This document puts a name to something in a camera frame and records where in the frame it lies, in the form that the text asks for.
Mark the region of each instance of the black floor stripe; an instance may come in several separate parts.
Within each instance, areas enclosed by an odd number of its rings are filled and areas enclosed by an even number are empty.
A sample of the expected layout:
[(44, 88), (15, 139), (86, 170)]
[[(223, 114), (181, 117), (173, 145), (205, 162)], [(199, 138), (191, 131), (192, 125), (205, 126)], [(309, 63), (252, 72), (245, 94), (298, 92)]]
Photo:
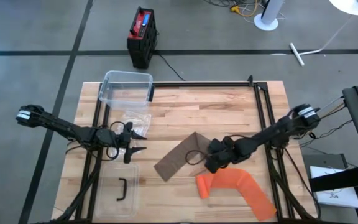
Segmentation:
[[(299, 53), (309, 50), (298, 50)], [(160, 55), (271, 55), (293, 54), (292, 50), (156, 50), (154, 54)], [(358, 54), (358, 49), (328, 49), (318, 54)], [(126, 56), (126, 50), (56, 50), (56, 51), (0, 51), (0, 56)]]
[[(309, 50), (298, 50), (299, 53)], [(156, 50), (154, 54), (160, 55), (292, 55), (292, 50)], [(319, 54), (358, 54), (358, 49), (328, 49)], [(129, 55), (126, 50), (81, 50), (77, 56), (125, 56)]]
[[(85, 7), (85, 12), (84, 12), (82, 20), (81, 20), (80, 27), (78, 28), (78, 32), (77, 32), (77, 35), (76, 35), (76, 38), (74, 41), (73, 50), (71, 51), (70, 58), (68, 59), (65, 73), (63, 74), (62, 82), (60, 83), (60, 88), (57, 93), (55, 104), (53, 106), (52, 114), (55, 116), (59, 115), (60, 109), (62, 107), (63, 98), (64, 98), (64, 95), (66, 92), (67, 84), (70, 79), (71, 71), (73, 70), (76, 52), (78, 51), (78, 49), (80, 47), (81, 39), (84, 34), (86, 22), (88, 21), (92, 5), (93, 5), (93, 0), (88, 0), (86, 7)], [(24, 201), (22, 213), (21, 213), (20, 219), (19, 219), (19, 224), (27, 224), (29, 221), (31, 209), (34, 204), (35, 196), (37, 195), (38, 186), (40, 184), (42, 171), (45, 166), (45, 161), (47, 160), (48, 151), (49, 151), (50, 143), (52, 141), (52, 137), (53, 137), (53, 131), (48, 130), (44, 137), (44, 141), (42, 143), (42, 147), (40, 150), (40, 155), (39, 155), (37, 164), (35, 165), (34, 174), (31, 179), (29, 191), (27, 192), (27, 196)]]
[(69, 56), (71, 50), (0, 50), (0, 56)]

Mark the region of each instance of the black handle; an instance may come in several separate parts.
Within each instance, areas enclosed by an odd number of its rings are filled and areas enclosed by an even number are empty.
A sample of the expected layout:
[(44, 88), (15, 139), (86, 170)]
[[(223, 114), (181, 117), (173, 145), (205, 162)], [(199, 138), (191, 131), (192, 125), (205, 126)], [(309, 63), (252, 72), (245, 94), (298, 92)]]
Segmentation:
[(135, 19), (134, 21), (132, 22), (132, 25), (131, 25), (131, 29), (129, 30), (129, 32), (131, 32), (132, 35), (136, 35), (136, 32), (134, 30), (134, 27), (136, 25), (136, 20), (137, 20), (137, 15), (138, 13), (142, 10), (142, 8), (139, 6), (136, 10), (136, 14), (135, 14)]
[(121, 201), (124, 200), (125, 197), (127, 196), (127, 180), (125, 178), (119, 178), (119, 180), (123, 180), (124, 181), (124, 192), (123, 192), (123, 196), (122, 198), (117, 198), (117, 201)]

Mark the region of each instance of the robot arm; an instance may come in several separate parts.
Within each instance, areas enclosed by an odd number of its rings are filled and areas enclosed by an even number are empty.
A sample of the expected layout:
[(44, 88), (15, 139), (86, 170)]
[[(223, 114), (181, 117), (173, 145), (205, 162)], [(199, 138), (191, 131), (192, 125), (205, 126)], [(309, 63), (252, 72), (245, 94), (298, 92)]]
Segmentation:
[(233, 141), (233, 136), (226, 136), (222, 141), (213, 139), (208, 147), (205, 167), (211, 173), (215, 173), (219, 168), (227, 167), (230, 162), (242, 162), (266, 142), (274, 148), (286, 147), (290, 136), (304, 134), (317, 127), (320, 122), (316, 114), (318, 110), (310, 105), (300, 105), (280, 118), (277, 123), (250, 138), (244, 137)]
[(23, 126), (34, 128), (37, 126), (45, 127), (49, 130), (56, 131), (64, 138), (77, 140), (83, 147), (115, 147), (124, 148), (124, 162), (130, 163), (131, 155), (134, 152), (145, 149), (145, 147), (129, 148), (131, 139), (146, 140), (136, 134), (133, 130), (132, 122), (124, 124), (121, 134), (116, 134), (107, 128), (80, 127), (68, 121), (62, 120), (38, 105), (21, 106), (19, 114), (16, 116), (17, 123)]

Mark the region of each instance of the brown felt piece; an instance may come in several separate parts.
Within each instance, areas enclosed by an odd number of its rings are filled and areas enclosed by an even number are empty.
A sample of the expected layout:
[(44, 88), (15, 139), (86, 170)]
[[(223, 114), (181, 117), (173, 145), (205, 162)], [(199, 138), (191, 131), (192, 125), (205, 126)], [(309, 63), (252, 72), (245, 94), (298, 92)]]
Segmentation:
[[(211, 141), (201, 134), (194, 132), (183, 140), (179, 145), (174, 147), (167, 155), (164, 156), (154, 169), (164, 181), (168, 181), (176, 172), (186, 164), (186, 153), (191, 150), (207, 152)], [(194, 158), (198, 153), (190, 153), (188, 159)]]

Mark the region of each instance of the yellow cable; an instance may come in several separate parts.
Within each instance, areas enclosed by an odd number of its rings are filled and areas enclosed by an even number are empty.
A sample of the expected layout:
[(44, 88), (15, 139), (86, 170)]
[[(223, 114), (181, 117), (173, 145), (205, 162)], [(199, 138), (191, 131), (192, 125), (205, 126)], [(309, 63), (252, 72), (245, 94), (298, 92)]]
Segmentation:
[(242, 13), (240, 12), (239, 6), (233, 6), (233, 7), (231, 7), (231, 8), (230, 8), (230, 11), (235, 12), (235, 13), (237, 13), (238, 15), (243, 16), (243, 17), (251, 17), (251, 16), (253, 16), (253, 15), (255, 14), (257, 8), (258, 8), (258, 0), (255, 0), (254, 11), (253, 11), (251, 14), (249, 14), (249, 15), (244, 15), (244, 14), (242, 14)]

